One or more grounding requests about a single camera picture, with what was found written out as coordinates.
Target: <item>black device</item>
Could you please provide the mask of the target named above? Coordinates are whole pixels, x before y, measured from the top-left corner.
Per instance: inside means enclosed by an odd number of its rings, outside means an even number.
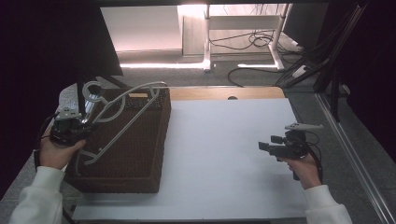
[[[79,140],[88,138],[94,127],[84,122],[77,110],[66,107],[55,115],[49,140],[62,147],[71,147]]]
[[[279,144],[279,146],[269,145],[268,143],[259,142],[259,149],[269,152],[271,156],[279,158],[289,158],[293,160],[299,160],[304,158],[308,153],[314,158],[318,167],[318,177],[320,182],[323,179],[323,169],[321,166],[320,159],[311,149],[311,147],[306,142],[305,130],[304,128],[312,128],[315,126],[304,125],[304,124],[292,124],[287,126],[287,129],[292,129],[285,132],[285,137],[271,135],[271,142]],[[297,174],[293,172],[293,179],[300,180]]]

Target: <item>white paper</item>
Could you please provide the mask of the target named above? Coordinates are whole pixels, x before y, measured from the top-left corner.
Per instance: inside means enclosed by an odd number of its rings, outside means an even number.
[[[157,194],[84,194],[76,220],[304,217],[300,182],[259,141],[295,122],[288,99],[173,101]]]

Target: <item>dark wooden crate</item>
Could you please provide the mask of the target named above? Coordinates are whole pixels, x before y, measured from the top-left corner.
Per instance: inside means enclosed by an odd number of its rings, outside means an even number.
[[[103,96],[111,101],[127,90],[105,90]],[[87,139],[84,150],[99,153],[105,145],[134,117],[148,98],[131,97],[134,107],[127,106],[114,120],[101,123]],[[120,108],[113,105],[102,118],[109,118]],[[99,104],[93,117],[102,110]],[[94,164],[83,162],[90,157],[76,154],[66,169],[64,180],[82,192],[92,193],[156,193],[159,191],[163,150],[171,113],[169,89],[161,89],[160,96]]]

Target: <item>floor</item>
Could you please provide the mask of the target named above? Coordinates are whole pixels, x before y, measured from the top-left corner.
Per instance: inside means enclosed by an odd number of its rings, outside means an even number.
[[[285,46],[292,48],[291,41],[282,37]],[[133,60],[134,55],[120,52],[120,60],[128,62]],[[175,58],[183,60],[202,60],[201,55],[182,56],[174,54],[172,59],[169,55],[164,55],[168,62]],[[287,67],[298,60],[297,55],[285,58]],[[123,68],[124,77],[117,79],[130,85],[150,81],[165,81],[171,87],[188,86],[234,86],[229,78],[243,86],[272,86],[282,76],[282,73],[274,73],[275,70],[251,71],[236,70],[230,74],[237,65],[244,63],[263,63],[271,62],[268,53],[258,54],[236,54],[223,53],[213,57],[213,66],[210,72],[200,69],[144,69],[144,68]],[[289,98],[293,106],[297,120],[308,124],[323,124],[324,129],[317,131],[320,136],[318,146],[322,151],[324,167],[324,183],[329,185],[334,199],[343,203],[354,223],[394,223],[394,220],[381,219],[381,209],[388,209],[389,214],[396,216],[396,164],[388,156],[385,150],[378,144],[373,136],[368,132],[364,125],[356,118],[347,105],[347,95],[339,99],[340,125],[346,133],[347,139],[353,146],[356,153],[354,158],[350,158],[348,149],[338,138],[336,131],[332,128],[332,120],[327,116],[318,95],[313,92],[312,85],[316,77],[311,77],[289,89],[284,89],[285,95]],[[111,83],[100,79],[104,86],[114,88]],[[76,87],[71,86],[61,93],[61,106],[76,106]],[[356,168],[356,158],[361,161],[362,169]],[[18,195],[21,189],[29,186],[34,177],[34,166],[32,158],[26,162],[21,173],[9,188],[6,196],[0,202],[0,223],[7,223],[8,218],[18,203]],[[78,201],[80,193],[71,186],[63,183],[61,192],[64,195],[64,207],[72,213],[74,205]],[[273,224],[306,223],[304,219],[271,220]]]

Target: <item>wire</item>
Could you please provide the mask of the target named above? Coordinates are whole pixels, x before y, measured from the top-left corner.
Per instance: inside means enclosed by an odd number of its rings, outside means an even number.
[[[319,143],[319,141],[320,141],[319,135],[317,135],[316,133],[313,133],[313,132],[309,132],[309,131],[305,131],[305,132],[313,134],[317,138],[317,141],[315,143],[312,143],[313,145],[317,145]]]
[[[214,39],[214,40],[213,39],[209,39],[209,42],[213,46],[222,47],[222,48],[226,48],[226,49],[242,50],[242,49],[248,49],[251,46],[255,46],[257,48],[262,48],[262,47],[268,46],[270,41],[272,40],[272,37],[269,36],[269,35],[266,35],[265,32],[271,32],[271,31],[267,30],[267,31],[259,31],[259,32],[250,32],[250,33],[247,33],[247,34],[234,35],[234,36],[224,37],[224,38],[220,38],[220,39]],[[234,47],[230,47],[230,46],[225,46],[225,45],[220,45],[220,44],[215,44],[214,43],[214,42],[217,42],[217,41],[233,39],[233,38],[242,37],[242,36],[246,36],[246,35],[249,35],[248,41],[250,42],[250,44],[248,46],[246,46],[246,47],[243,47],[243,48],[234,48]],[[264,40],[264,39],[268,39],[268,41],[265,41],[265,43],[261,44],[261,45],[256,43],[257,41]]]
[[[67,214],[66,210],[64,208],[62,208],[62,213],[64,215],[64,219],[66,219],[69,223],[71,224],[78,224],[79,222],[75,222],[70,216],[69,214]]]
[[[312,144],[312,143],[309,143],[309,142],[307,142],[307,144],[308,144],[310,147],[314,147],[314,148],[317,149],[318,154],[319,154],[318,159],[319,159],[319,161],[321,162],[321,160],[322,160],[322,155],[321,155],[321,150],[320,150],[320,148],[319,148],[317,145]]]
[[[284,72],[273,72],[273,71],[267,71],[267,70],[261,70],[261,69],[253,69],[253,68],[249,68],[249,70],[263,71],[263,72],[270,72],[270,73],[283,73],[282,76],[273,85],[273,86],[280,87],[280,88],[283,88],[283,87],[287,86],[286,83],[292,77],[292,74],[297,69],[299,69],[302,65],[307,63],[308,61],[319,63],[319,65],[317,65],[317,66],[312,68],[313,70],[315,70],[317,68],[318,71],[319,71],[320,69],[323,68],[323,66],[321,65],[320,62],[323,62],[326,59],[327,53],[329,51],[330,46],[332,45],[332,42],[337,37],[337,35],[343,30],[343,28],[346,26],[347,19],[350,18],[350,16],[352,15],[353,9],[354,9],[354,7],[352,7],[348,11],[348,13],[346,13],[346,15],[343,17],[343,19],[341,19],[339,24],[333,29],[333,31],[328,35],[328,37],[326,39],[324,39],[320,44],[318,44],[316,47],[314,47],[313,49],[311,49],[309,51],[290,51],[290,50],[285,49],[280,44],[278,44],[279,45],[278,47],[284,53],[284,54],[281,55],[281,57],[287,63],[291,63],[291,62],[285,60],[284,55],[291,55],[291,54],[302,55],[302,57],[299,60],[297,60],[297,62],[293,63],[288,70],[286,70]],[[262,33],[262,32],[253,32],[253,33],[250,33],[250,34],[253,34],[253,36],[255,36],[258,33]],[[273,35],[268,38],[270,41],[273,39]],[[245,48],[242,48],[242,49],[247,49],[247,48],[249,48],[250,46],[252,46],[254,44],[255,44],[255,40],[250,41],[250,45],[245,47]],[[236,68],[236,69],[233,69],[233,70],[231,70],[228,73],[227,78],[235,86],[243,87],[242,85],[240,85],[240,84],[238,84],[238,83],[236,83],[236,82],[231,80],[231,73],[233,73],[234,71],[240,70],[240,69],[248,69],[248,68]]]
[[[50,115],[49,117],[47,117],[47,118],[44,120],[43,124],[41,124],[40,130],[39,130],[38,135],[37,135],[37,138],[36,138],[36,140],[35,140],[35,143],[36,143],[36,146],[35,146],[35,147],[36,147],[36,149],[39,149],[39,148],[40,148],[40,140],[41,140],[41,138],[42,138],[41,136],[44,134],[45,129],[50,125],[50,121],[51,121],[53,118],[55,118],[57,115],[58,115],[58,113]]]
[[[298,52],[295,52],[295,53],[284,53],[284,54],[281,54],[281,55],[280,55],[280,58],[281,58],[282,61],[285,62],[285,63],[297,63],[297,61],[295,61],[295,62],[288,61],[287,59],[285,59],[285,55],[301,55],[301,54],[298,53]]]
[[[227,10],[225,9],[225,5],[223,5],[223,10],[225,11],[225,14],[227,14],[227,16],[228,16],[228,12],[227,12]]]
[[[250,12],[249,15],[251,15],[255,9],[256,9],[256,15],[257,15],[257,6],[258,6],[258,4],[255,4],[255,5],[254,5],[254,8],[251,10],[251,12]]]
[[[259,69],[259,68],[242,68],[242,67],[235,68],[235,69],[231,70],[231,71],[227,74],[227,79],[228,79],[231,83],[233,83],[235,86],[241,87],[241,88],[244,88],[244,86],[241,85],[241,84],[238,84],[238,83],[236,83],[236,82],[234,82],[234,81],[231,80],[231,74],[232,74],[233,72],[235,72],[235,71],[238,71],[238,70],[251,70],[251,71],[268,72],[268,73],[283,73],[283,72],[276,72],[276,71],[263,70],[263,69]]]

